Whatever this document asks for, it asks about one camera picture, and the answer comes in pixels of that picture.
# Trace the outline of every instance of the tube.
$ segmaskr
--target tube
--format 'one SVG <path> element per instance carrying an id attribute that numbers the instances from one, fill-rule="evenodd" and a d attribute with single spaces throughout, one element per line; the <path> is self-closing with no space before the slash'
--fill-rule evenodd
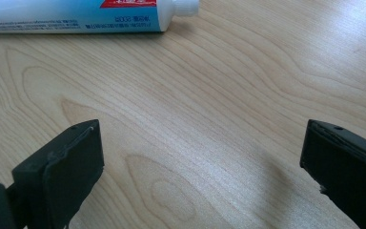
<path id="1" fill-rule="evenodd" d="M 0 32 L 165 31 L 174 16 L 198 13 L 199 0 L 0 0 Z"/>

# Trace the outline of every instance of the white cap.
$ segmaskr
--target white cap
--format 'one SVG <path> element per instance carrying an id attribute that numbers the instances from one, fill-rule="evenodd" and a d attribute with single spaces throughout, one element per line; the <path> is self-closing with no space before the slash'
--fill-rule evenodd
<path id="1" fill-rule="evenodd" d="M 194 16 L 198 14 L 199 0 L 173 0 L 174 15 Z"/>

